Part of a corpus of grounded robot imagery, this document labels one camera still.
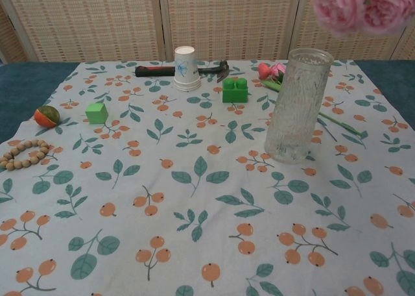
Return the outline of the pink rose bouquet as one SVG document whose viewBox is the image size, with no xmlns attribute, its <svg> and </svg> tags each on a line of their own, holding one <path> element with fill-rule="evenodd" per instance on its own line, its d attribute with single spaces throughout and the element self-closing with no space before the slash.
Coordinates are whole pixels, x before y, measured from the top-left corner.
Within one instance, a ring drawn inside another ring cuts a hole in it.
<svg viewBox="0 0 415 296">
<path fill-rule="evenodd" d="M 415 0 L 312 0 L 319 24 L 335 36 L 393 34 L 415 16 Z"/>
</svg>

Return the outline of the red rosebud artificial flower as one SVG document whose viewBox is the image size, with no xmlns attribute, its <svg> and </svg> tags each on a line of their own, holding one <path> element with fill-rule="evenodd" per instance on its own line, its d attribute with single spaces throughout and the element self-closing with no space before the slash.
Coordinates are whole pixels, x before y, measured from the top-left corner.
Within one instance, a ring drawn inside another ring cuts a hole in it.
<svg viewBox="0 0 415 296">
<path fill-rule="evenodd" d="M 273 81 L 271 79 L 270 76 L 270 68 L 272 66 L 268 66 L 266 65 L 264 62 L 260 63 L 257 67 L 257 72 L 259 75 L 259 80 L 261 82 L 262 85 L 264 85 L 266 88 L 271 89 L 275 92 L 280 92 L 281 91 L 281 85 L 282 84 L 278 84 L 277 82 Z M 323 114 L 321 112 L 318 113 L 318 115 L 320 117 L 326 118 L 329 121 L 333 122 L 334 124 L 337 124 L 338 126 L 341 126 L 343 129 L 347 130 L 348 132 L 356 135 L 356 136 L 363 136 L 365 134 L 365 132 L 359 132 L 358 130 L 354 129 L 352 126 L 341 122 L 339 120 L 336 120 L 333 117 L 330 117 L 326 114 Z"/>
</svg>

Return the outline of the transparent textured glass vase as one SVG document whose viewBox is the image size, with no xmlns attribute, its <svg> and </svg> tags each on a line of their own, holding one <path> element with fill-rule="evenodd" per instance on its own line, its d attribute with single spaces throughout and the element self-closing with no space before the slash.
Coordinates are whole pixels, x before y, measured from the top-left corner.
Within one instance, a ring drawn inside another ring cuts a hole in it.
<svg viewBox="0 0 415 296">
<path fill-rule="evenodd" d="M 308 155 L 333 56 L 294 49 L 268 126 L 265 152 L 278 162 L 297 164 Z"/>
</svg>

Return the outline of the pink cloth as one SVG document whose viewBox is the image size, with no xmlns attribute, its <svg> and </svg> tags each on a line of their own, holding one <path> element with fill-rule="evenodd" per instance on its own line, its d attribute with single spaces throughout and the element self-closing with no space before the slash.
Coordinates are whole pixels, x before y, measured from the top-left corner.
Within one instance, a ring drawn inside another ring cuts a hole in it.
<svg viewBox="0 0 415 296">
<path fill-rule="evenodd" d="M 271 79 L 273 81 L 277 82 L 278 84 L 282 84 L 285 72 L 286 72 L 285 65 L 283 65 L 281 63 L 274 64 L 270 68 Z"/>
</svg>

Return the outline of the leaf and berry print tablecloth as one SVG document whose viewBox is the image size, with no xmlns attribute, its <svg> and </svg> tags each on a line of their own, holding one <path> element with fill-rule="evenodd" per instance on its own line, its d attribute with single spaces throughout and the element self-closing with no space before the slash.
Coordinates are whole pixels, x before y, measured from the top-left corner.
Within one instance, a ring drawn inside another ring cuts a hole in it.
<svg viewBox="0 0 415 296">
<path fill-rule="evenodd" d="M 0 296 L 415 296 L 415 130 L 352 61 L 333 64 L 306 159 L 264 142 L 277 95 L 257 61 L 193 92 L 77 66 L 60 124 L 0 144 Z M 103 103 L 108 119 L 90 124 Z"/>
</svg>

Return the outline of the green toy building brick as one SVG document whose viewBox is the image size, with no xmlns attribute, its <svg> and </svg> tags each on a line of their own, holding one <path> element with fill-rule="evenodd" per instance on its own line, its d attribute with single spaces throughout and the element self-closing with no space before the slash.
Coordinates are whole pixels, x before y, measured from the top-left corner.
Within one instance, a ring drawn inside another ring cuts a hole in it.
<svg viewBox="0 0 415 296">
<path fill-rule="evenodd" d="M 247 103 L 248 82 L 245 78 L 227 78 L 222 83 L 223 103 Z"/>
</svg>

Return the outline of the white paper cup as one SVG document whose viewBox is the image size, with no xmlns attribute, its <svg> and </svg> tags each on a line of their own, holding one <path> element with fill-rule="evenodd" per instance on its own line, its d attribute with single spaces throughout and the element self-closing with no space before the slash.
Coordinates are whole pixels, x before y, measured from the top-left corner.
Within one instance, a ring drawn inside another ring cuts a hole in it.
<svg viewBox="0 0 415 296">
<path fill-rule="evenodd" d="M 174 65 L 174 85 L 178 90 L 190 92 L 200 87 L 201 81 L 194 47 L 177 47 L 174 50 Z"/>
</svg>

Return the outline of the red black claw hammer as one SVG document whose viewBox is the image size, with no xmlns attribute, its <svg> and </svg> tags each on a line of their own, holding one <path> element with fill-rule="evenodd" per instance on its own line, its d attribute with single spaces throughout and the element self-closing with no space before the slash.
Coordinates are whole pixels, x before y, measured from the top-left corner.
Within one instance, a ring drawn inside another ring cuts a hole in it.
<svg viewBox="0 0 415 296">
<path fill-rule="evenodd" d="M 214 68 L 198 68 L 199 74 L 214 74 L 217 76 L 217 82 L 225 79 L 230 73 L 230 67 L 226 60 L 221 60 L 219 65 Z M 135 68 L 136 77 L 168 77 L 173 76 L 175 67 L 160 66 L 160 67 L 146 67 L 138 66 Z"/>
</svg>

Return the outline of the green cube block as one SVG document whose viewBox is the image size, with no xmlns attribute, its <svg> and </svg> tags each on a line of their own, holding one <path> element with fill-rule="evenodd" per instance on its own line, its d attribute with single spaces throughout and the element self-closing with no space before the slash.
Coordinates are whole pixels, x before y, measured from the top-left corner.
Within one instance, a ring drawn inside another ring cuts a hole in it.
<svg viewBox="0 0 415 296">
<path fill-rule="evenodd" d="M 86 115 L 90 124 L 103 124 L 108 119 L 108 111 L 103 103 L 92 103 L 88 105 Z"/>
</svg>

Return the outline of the woven bamboo folding screen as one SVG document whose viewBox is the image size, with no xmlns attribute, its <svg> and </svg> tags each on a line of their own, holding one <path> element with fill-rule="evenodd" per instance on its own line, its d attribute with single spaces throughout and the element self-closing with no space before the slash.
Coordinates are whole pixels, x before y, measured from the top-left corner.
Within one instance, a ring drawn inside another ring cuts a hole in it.
<svg viewBox="0 0 415 296">
<path fill-rule="evenodd" d="M 390 36 L 336 38 L 311 0 L 0 0 L 7 63 L 170 61 L 183 45 L 201 60 L 286 59 L 300 47 L 336 59 L 415 60 L 415 19 Z"/>
</svg>

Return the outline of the orange green toy ball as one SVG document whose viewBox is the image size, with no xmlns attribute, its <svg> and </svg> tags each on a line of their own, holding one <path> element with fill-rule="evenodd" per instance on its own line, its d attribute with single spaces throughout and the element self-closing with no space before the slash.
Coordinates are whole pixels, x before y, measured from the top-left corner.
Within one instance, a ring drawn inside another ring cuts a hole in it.
<svg viewBox="0 0 415 296">
<path fill-rule="evenodd" d="M 60 122 L 60 113 L 52 106 L 43 105 L 35 110 L 34 120 L 41 127 L 53 128 Z"/>
</svg>

